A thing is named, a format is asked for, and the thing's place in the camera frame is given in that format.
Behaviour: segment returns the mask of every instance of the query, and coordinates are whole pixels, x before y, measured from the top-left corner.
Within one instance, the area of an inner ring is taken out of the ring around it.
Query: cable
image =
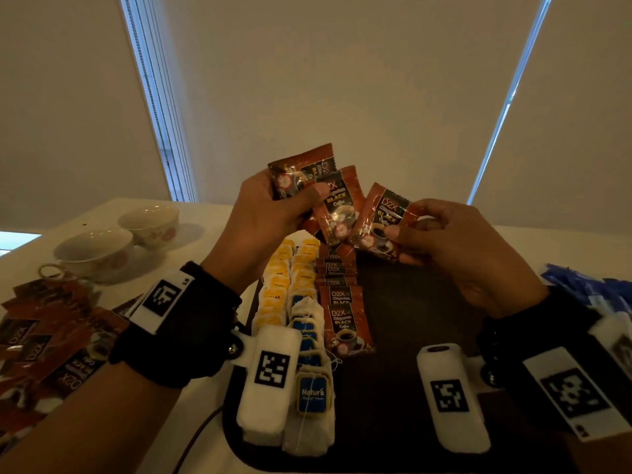
[[[204,430],[204,428],[206,426],[208,426],[209,422],[213,421],[213,419],[215,419],[215,416],[217,416],[218,414],[220,414],[220,412],[222,412],[222,409],[224,409],[224,405],[221,405],[217,409],[215,409],[209,415],[209,417],[207,417],[204,420],[204,422],[200,425],[198,430],[195,431],[194,436],[191,438],[189,443],[186,445],[185,450],[182,452],[182,455],[178,459],[178,464],[176,464],[176,467],[174,467],[173,472],[171,474],[178,474],[180,472],[180,468],[182,467],[182,464],[185,463],[186,456],[189,454],[189,451],[191,451],[191,448],[194,446],[195,441],[197,440],[198,437],[200,437],[201,432]]]

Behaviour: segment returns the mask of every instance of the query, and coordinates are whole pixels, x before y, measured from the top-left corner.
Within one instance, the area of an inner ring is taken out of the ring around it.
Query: black mat
[[[468,356],[478,354],[475,335],[485,315],[431,270],[361,253],[358,272],[377,353],[345,359],[334,372],[336,443],[312,459],[243,442],[236,415],[246,371],[235,367],[223,426],[237,457],[277,472],[577,472],[561,439],[533,428],[505,392],[479,396],[492,441],[488,453],[453,454],[441,447],[415,358],[423,346],[441,342],[459,344]],[[255,296],[249,325],[257,304]]]

